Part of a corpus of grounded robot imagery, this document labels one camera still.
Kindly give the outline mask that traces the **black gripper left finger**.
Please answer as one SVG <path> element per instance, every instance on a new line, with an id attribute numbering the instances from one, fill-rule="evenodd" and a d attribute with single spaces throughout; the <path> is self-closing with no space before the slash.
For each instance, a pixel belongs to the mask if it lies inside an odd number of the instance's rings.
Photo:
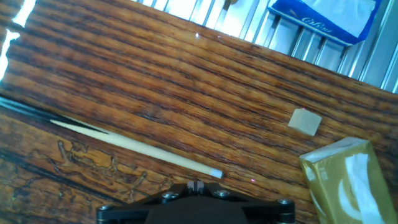
<path id="1" fill-rule="evenodd" d="M 189 181 L 186 184 L 173 184 L 167 190 L 128 205 L 102 205 L 96 210 L 96 224 L 127 223 L 129 221 L 144 223 L 151 210 L 192 196 L 195 189 L 196 182 Z"/>

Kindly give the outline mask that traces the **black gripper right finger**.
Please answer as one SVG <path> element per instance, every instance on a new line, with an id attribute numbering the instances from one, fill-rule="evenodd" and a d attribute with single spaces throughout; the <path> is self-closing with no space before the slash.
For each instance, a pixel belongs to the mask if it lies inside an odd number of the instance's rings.
<path id="1" fill-rule="evenodd" d="M 260 200 L 220 184 L 196 181 L 196 195 L 229 202 L 240 208 L 249 223 L 295 223 L 295 204 L 291 199 Z"/>

